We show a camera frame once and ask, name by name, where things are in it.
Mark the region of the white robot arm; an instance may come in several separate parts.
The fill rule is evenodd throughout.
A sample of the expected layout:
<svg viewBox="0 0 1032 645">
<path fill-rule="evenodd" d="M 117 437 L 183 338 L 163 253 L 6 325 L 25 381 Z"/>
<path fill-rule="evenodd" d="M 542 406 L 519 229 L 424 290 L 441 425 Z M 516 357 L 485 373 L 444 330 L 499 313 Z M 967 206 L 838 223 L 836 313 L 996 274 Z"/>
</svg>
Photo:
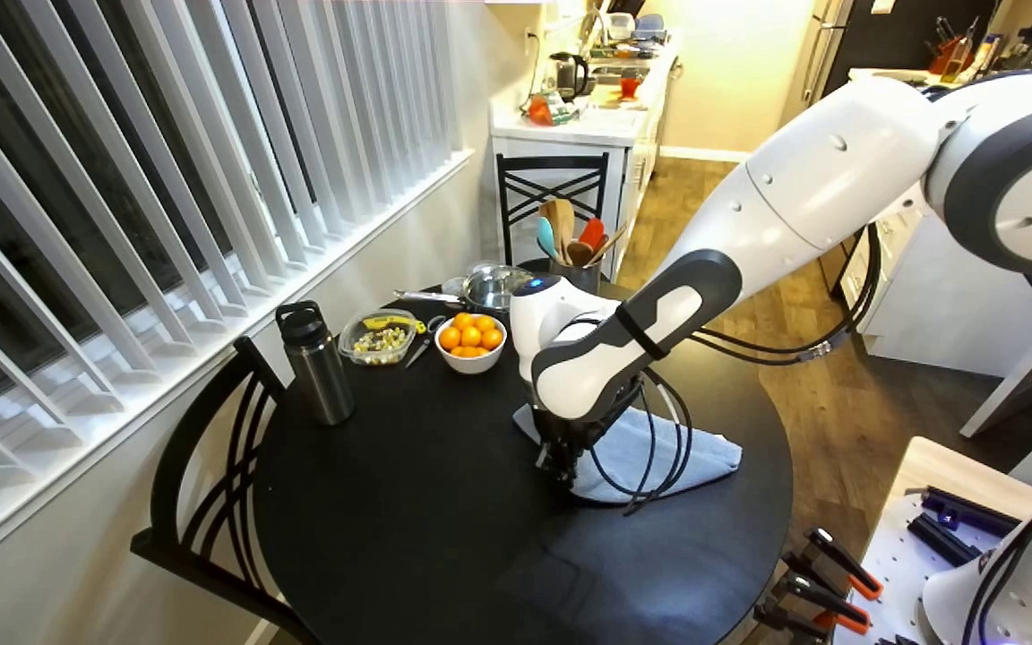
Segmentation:
<svg viewBox="0 0 1032 645">
<path fill-rule="evenodd" d="M 516 290 L 509 330 L 536 465 L 572 481 L 651 361 L 911 189 L 974 258 L 1032 274 L 1032 71 L 937 102 L 897 78 L 844 83 L 724 177 L 635 293 L 571 281 Z"/>
</svg>

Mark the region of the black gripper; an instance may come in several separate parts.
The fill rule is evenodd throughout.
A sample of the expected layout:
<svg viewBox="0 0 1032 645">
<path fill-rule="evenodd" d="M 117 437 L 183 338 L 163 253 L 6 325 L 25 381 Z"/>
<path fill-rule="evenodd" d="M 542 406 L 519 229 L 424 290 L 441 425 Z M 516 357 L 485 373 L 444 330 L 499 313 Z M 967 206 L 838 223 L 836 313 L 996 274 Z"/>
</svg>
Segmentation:
<svg viewBox="0 0 1032 645">
<path fill-rule="evenodd" d="M 572 423 L 553 411 L 534 411 L 534 431 L 542 437 L 536 471 L 554 484 L 572 484 L 579 454 L 605 434 L 603 423 Z"/>
</svg>

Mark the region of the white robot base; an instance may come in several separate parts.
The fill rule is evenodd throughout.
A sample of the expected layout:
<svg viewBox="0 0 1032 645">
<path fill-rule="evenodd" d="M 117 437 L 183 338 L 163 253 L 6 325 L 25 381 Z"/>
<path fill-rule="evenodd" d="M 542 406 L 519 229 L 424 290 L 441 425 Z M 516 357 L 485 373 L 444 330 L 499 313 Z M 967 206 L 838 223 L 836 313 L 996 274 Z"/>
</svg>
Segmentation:
<svg viewBox="0 0 1032 645">
<path fill-rule="evenodd" d="M 921 612 L 937 645 L 1032 645 L 1032 515 L 991 552 L 930 572 Z"/>
</svg>

